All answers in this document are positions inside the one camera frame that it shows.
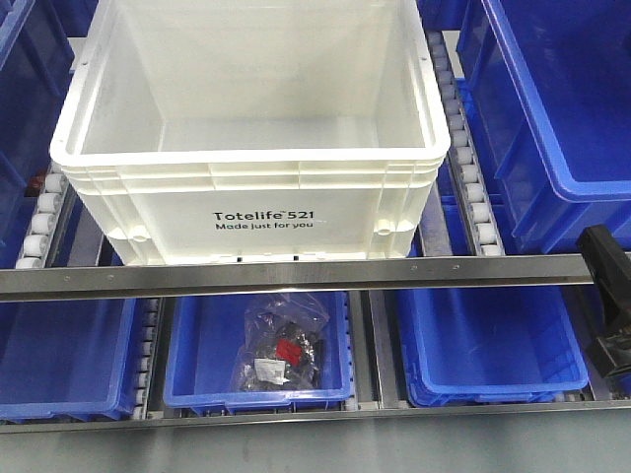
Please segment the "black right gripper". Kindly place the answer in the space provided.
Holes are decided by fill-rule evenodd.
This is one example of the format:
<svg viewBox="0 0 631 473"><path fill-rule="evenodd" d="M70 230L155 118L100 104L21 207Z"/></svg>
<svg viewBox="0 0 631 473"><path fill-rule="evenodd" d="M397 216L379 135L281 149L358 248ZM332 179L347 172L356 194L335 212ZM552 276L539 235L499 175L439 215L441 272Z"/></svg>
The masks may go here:
<svg viewBox="0 0 631 473"><path fill-rule="evenodd" d="M587 227L577 247L597 287L602 330L587 353L602 377L630 373L630 257L604 225Z"/></svg>

